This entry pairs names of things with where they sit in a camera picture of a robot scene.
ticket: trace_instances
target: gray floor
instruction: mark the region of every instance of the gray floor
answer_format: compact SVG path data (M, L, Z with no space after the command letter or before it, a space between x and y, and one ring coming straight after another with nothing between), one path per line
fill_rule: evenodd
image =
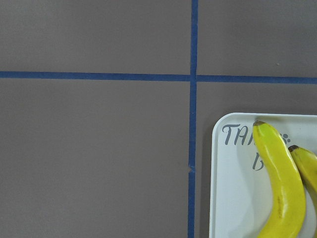
M0 4L1 71L190 73L189 0ZM200 0L197 74L317 77L316 10ZM208 237L215 122L316 114L315 91L198 83L195 237ZM189 93L189 82L0 79L0 236L186 237Z

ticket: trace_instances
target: blue tape line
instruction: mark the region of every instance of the blue tape line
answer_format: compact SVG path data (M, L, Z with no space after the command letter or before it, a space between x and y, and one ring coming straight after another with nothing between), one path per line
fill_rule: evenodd
M317 78L197 75L197 82L317 84Z
M188 166L188 238L195 236L195 181L196 181L196 101L197 101L197 38L198 38L198 0L192 0L191 16L191 64L189 99L189 159Z
M141 80L189 82L183 74L131 74L131 73L73 73L73 72L22 72L0 71L0 78L90 79L90 80Z

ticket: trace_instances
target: banana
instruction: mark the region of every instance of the banana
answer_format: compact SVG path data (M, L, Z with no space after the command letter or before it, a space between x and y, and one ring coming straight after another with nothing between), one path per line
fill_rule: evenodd
M312 198L317 215L317 156L304 148L292 145L288 147L299 170L305 187Z
M295 238L304 222L306 198L298 169L280 133L256 121L253 139L268 172L273 206L258 238Z

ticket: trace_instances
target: banana tip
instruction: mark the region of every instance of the banana tip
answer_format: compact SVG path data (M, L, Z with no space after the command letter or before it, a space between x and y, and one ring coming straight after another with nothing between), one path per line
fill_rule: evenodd
M265 123L265 122L263 122L263 121L256 120L256 121L253 123L253 126L262 125L262 124L264 124L264 123Z
M297 145L291 145L290 147L288 147L289 152L292 152L294 150L296 150L298 148Z

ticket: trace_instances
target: white tray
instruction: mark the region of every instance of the white tray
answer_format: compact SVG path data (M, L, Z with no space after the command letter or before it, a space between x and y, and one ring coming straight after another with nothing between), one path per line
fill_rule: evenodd
M212 132L210 238L256 238L270 214L269 177L250 141L256 120L273 125L287 146L296 144L317 152L317 116L232 113L222 117ZM316 227L307 191L306 200L306 218L298 238L313 237Z

